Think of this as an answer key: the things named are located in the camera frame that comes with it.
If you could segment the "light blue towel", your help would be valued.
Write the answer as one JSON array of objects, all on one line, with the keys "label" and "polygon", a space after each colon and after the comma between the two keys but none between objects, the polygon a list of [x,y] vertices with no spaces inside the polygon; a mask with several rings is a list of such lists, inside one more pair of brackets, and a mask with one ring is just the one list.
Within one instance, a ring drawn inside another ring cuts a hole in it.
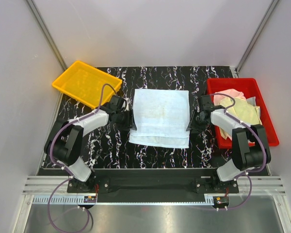
[{"label": "light blue towel", "polygon": [[188,90],[135,89],[132,109],[137,129],[131,129],[130,143],[172,149],[189,147]]}]

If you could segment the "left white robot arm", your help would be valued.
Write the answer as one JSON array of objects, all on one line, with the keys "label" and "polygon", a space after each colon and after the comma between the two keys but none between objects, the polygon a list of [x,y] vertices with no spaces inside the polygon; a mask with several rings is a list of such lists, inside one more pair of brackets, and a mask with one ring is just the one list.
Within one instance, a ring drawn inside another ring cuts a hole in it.
[{"label": "left white robot arm", "polygon": [[111,100],[79,118],[54,122],[44,146],[54,164],[78,180],[78,187],[90,192],[95,187],[94,172],[81,158],[83,138],[97,128],[115,124],[123,130],[137,130],[129,99],[112,96]]}]

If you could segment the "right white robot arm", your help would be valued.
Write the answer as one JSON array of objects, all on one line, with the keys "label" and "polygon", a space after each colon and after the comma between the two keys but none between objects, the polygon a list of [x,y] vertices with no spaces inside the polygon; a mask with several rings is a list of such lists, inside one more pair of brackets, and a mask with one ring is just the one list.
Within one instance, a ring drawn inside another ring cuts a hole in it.
[{"label": "right white robot arm", "polygon": [[218,94],[231,99],[232,104],[223,107],[214,105],[210,95],[198,99],[199,111],[193,111],[187,131],[201,133],[210,124],[215,125],[232,137],[231,159],[216,170],[216,177],[210,181],[215,192],[222,192],[228,182],[249,172],[261,172],[271,161],[271,154],[266,130],[261,124],[250,125],[234,115],[229,110],[235,106],[236,100],[227,94]]}]

